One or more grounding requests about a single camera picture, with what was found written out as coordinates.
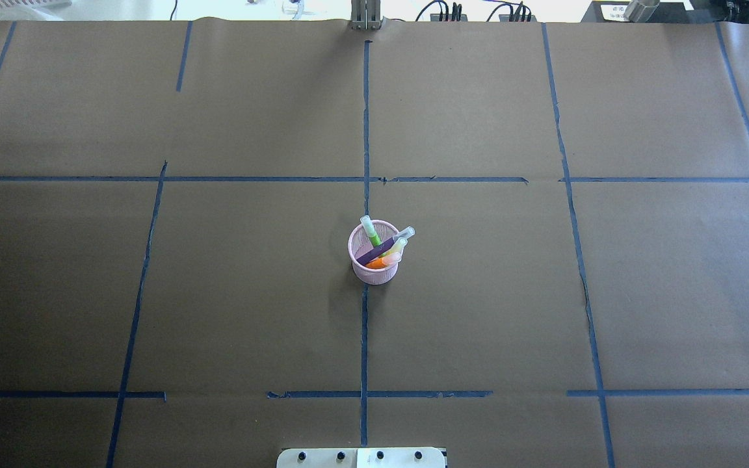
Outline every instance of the white label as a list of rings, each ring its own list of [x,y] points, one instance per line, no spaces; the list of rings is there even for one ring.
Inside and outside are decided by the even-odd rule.
[[[626,19],[626,5],[600,5],[600,9],[603,10],[603,19],[606,21],[629,21]]]

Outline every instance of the yellow marker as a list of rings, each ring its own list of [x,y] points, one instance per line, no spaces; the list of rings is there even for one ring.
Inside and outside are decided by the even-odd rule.
[[[401,261],[402,255],[403,254],[401,254],[400,252],[395,252],[393,254],[386,255],[386,257],[383,258],[375,258],[369,263],[366,263],[366,268],[371,268],[372,270],[380,270],[381,268],[386,268],[389,265],[393,265]]]

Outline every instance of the green marker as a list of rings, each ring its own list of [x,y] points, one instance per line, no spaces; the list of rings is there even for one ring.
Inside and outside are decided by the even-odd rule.
[[[372,247],[376,248],[377,246],[380,246],[380,236],[377,235],[377,231],[375,231],[375,225],[372,224],[371,217],[369,215],[363,216],[360,219],[360,224],[363,225],[363,230],[366,231],[366,236],[369,237],[369,242],[372,243]]]

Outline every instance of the pen holder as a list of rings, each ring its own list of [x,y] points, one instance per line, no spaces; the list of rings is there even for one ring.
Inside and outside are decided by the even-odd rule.
[[[395,226],[392,226],[385,221],[372,219],[372,224],[374,224],[374,230],[377,231],[377,235],[380,236],[380,239],[386,240],[398,233],[398,229]],[[392,276],[398,272],[398,265],[400,265],[400,263],[389,265],[380,270],[366,268],[359,264],[356,258],[363,255],[365,252],[371,251],[371,249],[372,243],[369,242],[369,237],[366,236],[366,231],[363,230],[363,225],[357,225],[357,227],[354,228],[354,231],[351,231],[351,236],[348,236],[348,256],[351,258],[351,269],[354,270],[357,278],[360,278],[360,281],[365,282],[366,284],[383,284],[384,282],[391,280]]]

